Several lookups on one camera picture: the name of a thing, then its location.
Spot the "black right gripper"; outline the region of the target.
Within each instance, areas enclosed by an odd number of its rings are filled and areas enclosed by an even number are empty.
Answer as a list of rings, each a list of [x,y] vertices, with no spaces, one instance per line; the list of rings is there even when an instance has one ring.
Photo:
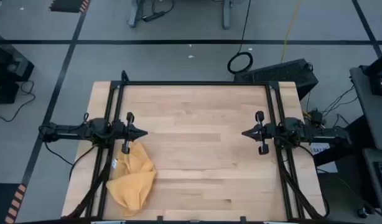
[[[265,155],[269,152],[269,146],[266,144],[266,139],[272,139],[275,134],[275,125],[272,123],[263,124],[264,121],[264,112],[257,111],[255,114],[255,120],[258,125],[258,135],[260,136],[261,145],[259,146],[259,154]],[[256,142],[256,138],[253,133],[256,132],[256,126],[253,126],[251,129],[242,132],[243,136],[252,139]]]

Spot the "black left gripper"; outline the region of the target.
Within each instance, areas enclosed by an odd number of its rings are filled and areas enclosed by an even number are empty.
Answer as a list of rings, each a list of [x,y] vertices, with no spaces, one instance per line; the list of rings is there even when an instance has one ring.
[[[124,154],[130,153],[130,142],[133,142],[141,137],[144,137],[147,135],[147,131],[139,129],[135,127],[134,125],[134,132],[135,133],[142,133],[142,134],[136,134],[134,137],[133,134],[133,122],[134,122],[134,115],[132,112],[128,112],[126,115],[126,121],[127,123],[124,124],[120,119],[116,120],[114,122],[114,130],[115,130],[115,136],[116,139],[124,139],[124,143],[121,148],[121,152]]]

